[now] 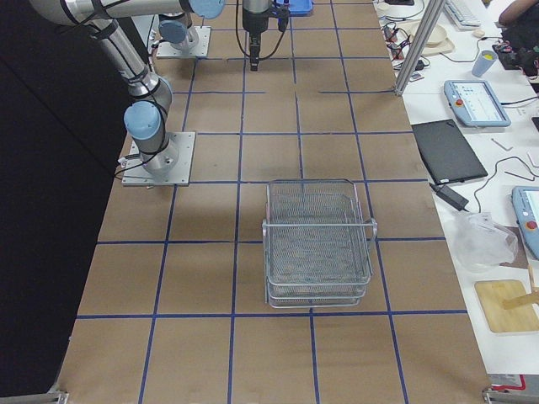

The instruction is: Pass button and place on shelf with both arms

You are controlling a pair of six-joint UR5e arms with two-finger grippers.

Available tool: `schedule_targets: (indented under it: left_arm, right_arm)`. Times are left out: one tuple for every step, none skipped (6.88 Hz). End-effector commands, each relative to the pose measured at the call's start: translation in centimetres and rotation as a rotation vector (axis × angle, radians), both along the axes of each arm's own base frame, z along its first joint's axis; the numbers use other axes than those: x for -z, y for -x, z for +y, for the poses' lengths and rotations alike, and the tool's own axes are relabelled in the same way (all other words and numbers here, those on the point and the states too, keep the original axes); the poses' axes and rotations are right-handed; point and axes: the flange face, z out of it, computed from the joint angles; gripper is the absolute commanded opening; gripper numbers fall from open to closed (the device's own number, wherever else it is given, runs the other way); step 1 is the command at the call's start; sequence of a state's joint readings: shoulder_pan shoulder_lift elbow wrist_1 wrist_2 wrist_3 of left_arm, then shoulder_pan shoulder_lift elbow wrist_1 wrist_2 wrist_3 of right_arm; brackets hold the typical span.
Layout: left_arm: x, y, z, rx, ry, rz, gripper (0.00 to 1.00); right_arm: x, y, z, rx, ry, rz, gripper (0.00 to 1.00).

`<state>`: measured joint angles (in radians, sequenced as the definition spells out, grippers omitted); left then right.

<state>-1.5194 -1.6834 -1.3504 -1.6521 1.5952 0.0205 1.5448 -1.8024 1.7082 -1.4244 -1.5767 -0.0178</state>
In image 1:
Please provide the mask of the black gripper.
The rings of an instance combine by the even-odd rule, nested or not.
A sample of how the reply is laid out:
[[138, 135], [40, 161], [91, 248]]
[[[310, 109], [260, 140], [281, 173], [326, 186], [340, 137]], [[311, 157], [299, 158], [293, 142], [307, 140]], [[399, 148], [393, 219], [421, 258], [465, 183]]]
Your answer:
[[[250, 34], [262, 34], [268, 29], [270, 0], [243, 0], [243, 28]], [[260, 36], [249, 36], [249, 66], [250, 70], [259, 69]]]

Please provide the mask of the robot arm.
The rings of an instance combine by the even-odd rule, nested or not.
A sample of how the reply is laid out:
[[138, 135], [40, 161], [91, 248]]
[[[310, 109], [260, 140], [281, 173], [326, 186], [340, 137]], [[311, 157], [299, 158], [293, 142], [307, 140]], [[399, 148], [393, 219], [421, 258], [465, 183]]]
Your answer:
[[87, 26], [91, 38], [113, 62], [128, 86], [134, 103], [124, 113], [126, 130], [136, 143], [139, 166], [154, 177], [163, 177], [177, 164], [179, 150], [166, 132], [172, 88], [152, 72], [148, 63], [120, 27], [118, 19], [132, 16], [195, 13], [214, 19], [223, 1], [32, 1], [30, 5], [54, 24]]
[[[179, 13], [161, 14], [159, 16], [158, 33], [160, 42], [157, 45], [159, 58], [206, 58], [211, 28], [196, 26], [191, 16], [196, 14], [203, 19], [215, 19], [222, 13], [224, 1], [189, 1]], [[250, 69], [256, 72], [259, 63], [264, 60], [260, 55], [261, 38], [268, 29], [271, 18], [278, 19], [281, 12], [286, 12], [275, 1], [237, 1], [236, 22], [243, 25], [248, 32], [248, 49], [241, 52], [248, 58]]]

